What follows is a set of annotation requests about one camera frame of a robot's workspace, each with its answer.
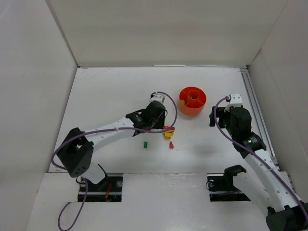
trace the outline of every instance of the white wall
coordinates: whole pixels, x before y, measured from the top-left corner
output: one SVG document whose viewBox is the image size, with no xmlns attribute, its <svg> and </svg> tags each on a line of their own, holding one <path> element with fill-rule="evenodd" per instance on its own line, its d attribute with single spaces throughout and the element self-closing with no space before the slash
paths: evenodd
<svg viewBox="0 0 308 231">
<path fill-rule="evenodd" d="M 250 64 L 287 0 L 49 0 L 81 66 Z"/>
<path fill-rule="evenodd" d="M 308 1 L 289 0 L 249 68 L 283 170 L 308 200 Z"/>
<path fill-rule="evenodd" d="M 23 231 L 76 64 L 44 0 L 0 1 L 0 230 Z"/>
</svg>

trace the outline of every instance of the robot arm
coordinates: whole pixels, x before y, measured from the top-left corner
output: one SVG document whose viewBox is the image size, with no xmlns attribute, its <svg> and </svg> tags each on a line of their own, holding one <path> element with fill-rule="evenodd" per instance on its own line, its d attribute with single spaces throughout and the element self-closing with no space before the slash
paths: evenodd
<svg viewBox="0 0 308 231">
<path fill-rule="evenodd" d="M 73 178 L 81 176 L 93 184 L 102 182 L 106 173 L 98 164 L 91 162 L 93 153 L 110 143 L 143 133 L 136 128 L 143 130 L 163 129 L 166 112 L 163 105 L 164 99 L 162 94 L 151 95 L 150 104 L 145 109 L 129 113 L 112 124 L 84 131 L 107 130 L 107 132 L 80 137 L 62 148 L 57 155 L 69 175 Z M 63 142 L 84 132 L 79 128 L 74 128 Z"/>
<path fill-rule="evenodd" d="M 233 166 L 225 169 L 224 177 L 217 184 L 235 186 L 248 196 L 248 198 L 261 210 L 266 217 L 266 222 L 271 231 L 303 231 L 307 223 L 298 202 L 286 190 L 285 186 L 273 175 L 273 170 L 283 179 L 276 166 L 273 164 L 269 152 L 262 139 L 251 131 L 252 118 L 247 109 L 243 108 L 240 94 L 231 94 L 226 107 L 218 107 L 218 125 L 225 128 L 232 140 L 245 148 L 252 150 L 259 158 L 270 166 L 268 169 L 258 158 L 233 143 L 234 148 L 250 165 L 260 179 L 263 186 L 258 185 L 242 166 Z M 215 126 L 214 110 L 210 115 L 210 127 Z M 305 210 L 308 203 L 301 202 Z"/>
</svg>

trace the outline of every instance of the black bracket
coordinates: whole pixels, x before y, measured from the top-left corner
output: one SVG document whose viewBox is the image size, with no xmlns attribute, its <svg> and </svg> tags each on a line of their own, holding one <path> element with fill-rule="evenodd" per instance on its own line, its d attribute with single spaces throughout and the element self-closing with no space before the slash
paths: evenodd
<svg viewBox="0 0 308 231">
<path fill-rule="evenodd" d="M 145 108 L 127 114 L 125 117 L 134 123 L 135 128 L 148 130 L 150 128 L 163 129 L 165 125 L 166 108 L 159 101 L 150 102 Z M 135 131 L 134 136 L 143 133 Z"/>
<path fill-rule="evenodd" d="M 70 130 L 62 143 L 82 133 L 83 132 L 79 128 L 74 128 Z M 80 137 L 63 147 L 58 152 L 57 156 L 69 175 L 74 178 L 82 175 L 88 170 L 93 150 L 93 142 L 89 142 L 85 137 Z"/>
<path fill-rule="evenodd" d="M 241 172 L 246 172 L 246 169 L 241 165 L 235 165 L 225 169 L 223 176 L 208 176 L 208 189 L 211 192 L 217 191 L 236 191 L 238 190 L 233 185 L 233 177 Z"/>
<path fill-rule="evenodd" d="M 218 107 L 216 110 L 216 116 L 219 118 L 218 124 L 220 128 L 225 128 L 224 125 L 224 119 L 230 117 L 229 112 L 224 112 L 226 107 Z M 212 107 L 212 113 L 210 114 L 210 127 L 215 126 L 215 120 L 214 120 L 214 109 L 215 107 Z"/>
<path fill-rule="evenodd" d="M 93 184 L 87 180 L 88 183 L 88 196 L 86 202 L 121 202 L 122 201 L 122 184 L 123 175 L 120 174 L 109 174 L 98 184 Z M 82 201 L 86 188 L 79 188 L 78 201 Z"/>
<path fill-rule="evenodd" d="M 302 202 L 302 205 L 306 212 L 308 212 L 308 203 Z M 270 231 L 304 231 L 308 228 L 305 216 L 299 205 L 293 208 L 286 206 L 285 210 L 278 213 L 269 207 L 266 224 Z"/>
</svg>

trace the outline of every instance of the red object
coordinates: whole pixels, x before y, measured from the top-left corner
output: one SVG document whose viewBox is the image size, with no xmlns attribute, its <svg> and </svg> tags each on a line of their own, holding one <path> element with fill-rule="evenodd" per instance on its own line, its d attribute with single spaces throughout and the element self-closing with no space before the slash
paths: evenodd
<svg viewBox="0 0 308 231">
<path fill-rule="evenodd" d="M 187 87 L 180 92 L 179 109 L 186 115 L 198 115 L 206 103 L 205 93 L 196 87 Z"/>
<path fill-rule="evenodd" d="M 168 131 L 174 131 L 175 127 L 168 127 L 168 126 L 164 126 L 164 130 L 168 130 Z"/>
<path fill-rule="evenodd" d="M 111 190 L 111 183 L 108 184 L 108 190 L 107 190 L 107 192 L 106 192 L 106 194 L 105 194 L 106 201 L 107 201 L 107 199 L 108 199 L 110 190 Z"/>
<path fill-rule="evenodd" d="M 171 148 L 171 149 L 173 149 L 173 148 L 174 148 L 174 145 L 173 145 L 173 143 L 172 143 L 172 142 L 170 142 L 170 144 L 169 144 L 169 148 Z"/>
</svg>

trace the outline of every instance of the white enclosure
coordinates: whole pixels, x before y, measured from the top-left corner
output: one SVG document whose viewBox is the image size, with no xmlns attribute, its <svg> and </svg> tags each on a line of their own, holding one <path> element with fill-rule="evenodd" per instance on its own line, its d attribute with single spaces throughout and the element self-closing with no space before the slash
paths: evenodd
<svg viewBox="0 0 308 231">
<path fill-rule="evenodd" d="M 1 1 L 2 231 L 26 230 L 76 68 L 44 1 Z"/>
<path fill-rule="evenodd" d="M 250 64 L 287 0 L 49 0 L 80 66 Z"/>
<path fill-rule="evenodd" d="M 202 80 L 202 88 L 210 94 L 207 95 L 207 104 L 202 113 L 202 116 L 206 116 L 204 127 L 193 124 L 197 133 L 191 141 L 195 140 L 199 146 L 184 147 L 180 143 L 185 139 L 184 129 L 189 124 L 187 118 L 180 117 L 179 133 L 176 131 L 174 139 L 179 139 L 176 148 L 182 148 L 182 152 L 178 151 L 181 159 L 178 160 L 178 156 L 170 150 L 160 148 L 161 152 L 170 154 L 166 163 L 170 165 L 176 162 L 173 168 L 169 168 L 170 171 L 166 171 L 169 167 L 167 164 L 161 171 L 157 170 L 162 154 L 151 149 L 148 153 L 154 157 L 152 162 L 148 156 L 140 158 L 146 152 L 127 151 L 133 158 L 127 160 L 128 166 L 125 166 L 126 163 L 119 164 L 119 154 L 116 154 L 116 160 L 110 154 L 96 157 L 95 160 L 102 164 L 106 161 L 112 163 L 110 171 L 130 172 L 130 167 L 132 172 L 160 174 L 125 175 L 125 204 L 114 206 L 109 203 L 104 208 L 100 203 L 86 204 L 83 212 L 87 216 L 81 216 L 79 230 L 88 228 L 91 221 L 93 230 L 102 228 L 104 222 L 111 227 L 110 231 L 126 227 L 147 230 L 148 225 L 153 230 L 252 231 L 258 224 L 261 224 L 258 230 L 268 230 L 264 218 L 250 202 L 209 202 L 208 191 L 202 186 L 205 173 L 215 169 L 221 172 L 229 164 L 240 163 L 241 158 L 237 156 L 238 159 L 232 159 L 231 155 L 237 153 L 234 150 L 228 153 L 229 147 L 232 149 L 230 143 L 224 142 L 221 147 L 215 143 L 214 138 L 219 133 L 215 130 L 211 136 L 207 130 L 208 114 L 218 95 L 223 97 L 231 93 L 231 89 L 240 91 L 244 95 L 245 107 L 253 110 L 249 106 L 239 69 L 250 65 L 252 87 L 275 155 L 281 169 L 290 173 L 298 195 L 307 202 L 307 21 L 306 0 L 0 1 L 0 230 L 56 231 L 56 219 L 61 208 L 68 201 L 76 201 L 76 184 L 66 173 L 46 173 L 50 157 L 56 142 L 57 145 L 61 142 L 70 126 L 79 126 L 82 116 L 86 116 L 85 112 L 74 115 L 76 107 L 81 107 L 76 100 L 77 90 L 88 97 L 83 99 L 89 102 L 87 110 L 94 108 L 93 112 L 102 113 L 98 108 L 99 100 L 96 99 L 95 105 L 91 107 L 93 97 L 100 95 L 95 90 L 100 89 L 99 84 L 106 83 L 103 89 L 112 92 L 115 87 L 113 81 L 116 80 L 109 76 L 114 74 L 114 69 L 111 73 L 96 76 L 106 77 L 105 82 L 83 77 L 75 79 L 74 88 L 77 67 L 145 67 L 154 64 L 220 65 L 215 67 L 219 71 L 208 72 L 204 78 L 199 73 L 170 88 L 165 84 L 183 78 L 185 71 L 181 74 L 176 72 L 184 68 L 179 67 L 170 79 L 166 73 L 160 76 L 159 69 L 148 75 L 153 78 L 151 87 L 161 90 L 157 89 L 160 85 L 154 83 L 157 79 L 163 89 L 172 92 L 175 99 L 184 85 L 197 85 L 197 80 Z M 227 73 L 221 71 L 223 66 L 228 66 Z M 135 81 L 137 77 L 127 75 L 126 78 L 124 83 L 128 86 L 129 80 Z M 147 96 L 151 87 L 135 89 L 138 92 L 133 97 L 139 94 Z M 66 109 L 70 92 L 71 97 L 76 98 L 70 98 L 72 103 L 69 102 Z M 128 102 L 127 106 L 132 106 L 128 99 L 123 101 Z M 142 107 L 139 104 L 143 105 L 145 101 L 140 100 L 134 109 Z M 113 122 L 111 119 L 116 114 L 121 117 L 126 112 L 130 111 L 125 106 L 119 106 L 112 116 L 105 117 L 106 120 L 100 119 L 99 114 L 91 114 L 91 121 L 81 126 L 94 127 L 96 124 L 100 126 Z M 253 127 L 258 130 L 255 121 Z M 209 140 L 207 144 L 210 145 L 207 147 L 200 147 L 201 137 L 198 136 L 202 132 Z M 140 149 L 145 141 L 143 138 L 148 138 L 147 134 L 136 138 L 138 148 L 127 143 L 131 152 Z M 159 139 L 155 138 L 152 142 L 164 145 Z M 202 151 L 211 146 L 214 148 L 208 149 L 209 156 L 201 156 Z M 116 146 L 110 146 L 106 151 L 111 153 L 114 148 Z M 190 149 L 193 149 L 193 158 L 188 158 Z M 151 171 L 142 171 L 142 164 L 149 166 Z M 181 164 L 184 165 L 183 171 L 178 170 Z M 194 170 L 202 173 L 185 176 L 161 174 Z M 149 185 L 138 188 L 139 182 Z M 136 188 L 141 197 L 134 193 Z M 157 204 L 145 197 L 146 193 L 154 197 L 163 190 L 168 193 Z M 153 209 L 143 213 L 149 206 Z M 79 203 L 72 203 L 67 208 L 64 223 L 71 223 L 78 207 Z M 104 211 L 109 216 L 100 219 Z M 125 217 L 123 226 L 113 226 L 110 222 L 111 216 L 115 214 Z M 135 226 L 128 215 L 135 220 L 143 216 L 145 223 Z M 229 229 L 228 223 L 219 223 L 223 218 L 231 222 Z"/>
</svg>

